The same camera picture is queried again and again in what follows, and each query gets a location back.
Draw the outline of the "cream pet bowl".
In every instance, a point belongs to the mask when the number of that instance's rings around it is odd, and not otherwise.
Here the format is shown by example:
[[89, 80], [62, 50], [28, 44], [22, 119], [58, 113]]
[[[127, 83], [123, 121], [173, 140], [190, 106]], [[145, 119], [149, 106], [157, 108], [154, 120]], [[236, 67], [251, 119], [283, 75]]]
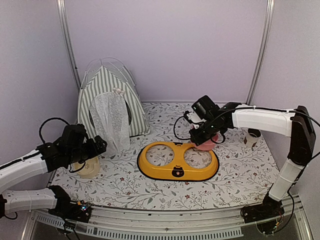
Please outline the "cream pet bowl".
[[94, 158], [88, 159], [85, 162], [84, 168], [77, 172], [77, 174], [83, 179], [92, 179], [100, 172], [100, 162], [99, 158], [96, 156]]

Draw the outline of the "pink pet bowl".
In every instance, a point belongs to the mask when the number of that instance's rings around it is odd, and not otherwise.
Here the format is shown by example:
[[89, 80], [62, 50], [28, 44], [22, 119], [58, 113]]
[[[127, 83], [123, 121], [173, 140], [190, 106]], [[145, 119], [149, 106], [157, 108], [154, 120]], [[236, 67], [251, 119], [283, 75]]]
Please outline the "pink pet bowl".
[[200, 144], [200, 145], [196, 145], [195, 143], [193, 143], [192, 141], [190, 142], [195, 148], [201, 150], [201, 151], [209, 151], [212, 150], [216, 144], [214, 142], [212, 142], [210, 139], [207, 140], [206, 142]]

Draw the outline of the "green striped pet tent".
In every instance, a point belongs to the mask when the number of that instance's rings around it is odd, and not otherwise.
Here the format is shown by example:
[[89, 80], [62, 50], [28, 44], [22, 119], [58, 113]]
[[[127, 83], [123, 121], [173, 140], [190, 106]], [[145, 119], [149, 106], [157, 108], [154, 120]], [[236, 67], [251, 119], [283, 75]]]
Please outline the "green striped pet tent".
[[87, 71], [78, 96], [77, 120], [90, 138], [107, 143], [104, 157], [130, 146], [130, 138], [150, 133], [145, 111], [125, 67], [101, 65]]

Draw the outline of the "yellow double bowl holder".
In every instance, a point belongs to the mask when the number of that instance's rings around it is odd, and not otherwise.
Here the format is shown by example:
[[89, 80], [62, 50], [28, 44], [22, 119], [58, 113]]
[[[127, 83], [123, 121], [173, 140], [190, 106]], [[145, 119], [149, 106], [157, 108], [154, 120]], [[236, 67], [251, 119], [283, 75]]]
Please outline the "yellow double bowl holder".
[[[173, 159], [163, 166], [155, 166], [148, 162], [147, 152], [152, 147], [164, 145], [173, 150]], [[191, 143], [156, 141], [148, 144], [138, 154], [137, 167], [139, 171], [152, 180], [176, 182], [204, 182], [213, 178], [219, 170], [220, 162], [216, 153], [209, 151], [211, 163], [202, 169], [194, 168], [185, 161], [185, 153], [191, 149]]]

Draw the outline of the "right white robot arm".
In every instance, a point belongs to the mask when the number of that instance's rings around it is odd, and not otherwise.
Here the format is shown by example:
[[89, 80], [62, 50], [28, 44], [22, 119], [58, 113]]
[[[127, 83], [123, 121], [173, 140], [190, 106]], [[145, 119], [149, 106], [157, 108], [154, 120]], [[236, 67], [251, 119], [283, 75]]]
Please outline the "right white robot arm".
[[217, 105], [204, 95], [193, 103], [183, 117], [192, 124], [190, 141], [200, 146], [212, 141], [217, 134], [231, 129], [261, 131], [273, 157], [277, 160], [279, 175], [268, 191], [268, 200], [259, 206], [262, 218], [269, 218], [278, 210], [278, 203], [299, 180], [309, 162], [319, 154], [314, 152], [320, 123], [310, 116], [307, 108], [270, 108], [227, 102]]

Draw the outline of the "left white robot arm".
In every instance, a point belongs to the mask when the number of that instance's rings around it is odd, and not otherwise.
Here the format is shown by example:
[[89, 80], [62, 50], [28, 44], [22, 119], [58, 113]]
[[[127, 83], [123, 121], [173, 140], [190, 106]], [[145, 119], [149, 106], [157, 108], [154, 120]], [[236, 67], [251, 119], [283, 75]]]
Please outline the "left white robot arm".
[[99, 135], [89, 138], [83, 124], [69, 124], [54, 142], [37, 146], [30, 153], [0, 167], [0, 216], [7, 218], [19, 211], [48, 209], [52, 215], [65, 219], [87, 219], [90, 208], [84, 202], [73, 203], [59, 185], [30, 191], [10, 191], [9, 188], [34, 176], [67, 169], [74, 163], [85, 164], [107, 149]]

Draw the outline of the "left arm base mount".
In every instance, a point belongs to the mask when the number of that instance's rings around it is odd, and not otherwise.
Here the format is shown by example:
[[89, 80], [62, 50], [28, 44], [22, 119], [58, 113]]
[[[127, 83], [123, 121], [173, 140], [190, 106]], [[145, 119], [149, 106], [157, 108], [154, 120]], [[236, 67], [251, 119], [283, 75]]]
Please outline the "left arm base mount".
[[72, 202], [71, 197], [59, 185], [48, 187], [54, 193], [56, 199], [55, 207], [48, 210], [48, 213], [63, 220], [74, 220], [88, 223], [91, 217], [92, 208], [90, 202], [79, 200]]

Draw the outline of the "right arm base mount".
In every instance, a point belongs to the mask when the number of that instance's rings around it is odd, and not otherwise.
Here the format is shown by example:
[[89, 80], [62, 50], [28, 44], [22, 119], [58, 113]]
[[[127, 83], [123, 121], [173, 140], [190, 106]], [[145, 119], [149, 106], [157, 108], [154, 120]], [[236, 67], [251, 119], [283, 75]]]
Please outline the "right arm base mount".
[[257, 229], [264, 235], [272, 235], [276, 232], [280, 222], [276, 217], [282, 220], [285, 213], [282, 201], [272, 199], [268, 194], [265, 195], [262, 203], [256, 205], [246, 205], [241, 208], [240, 214], [245, 223], [253, 223], [264, 221], [272, 218], [270, 221], [265, 221], [257, 224]]

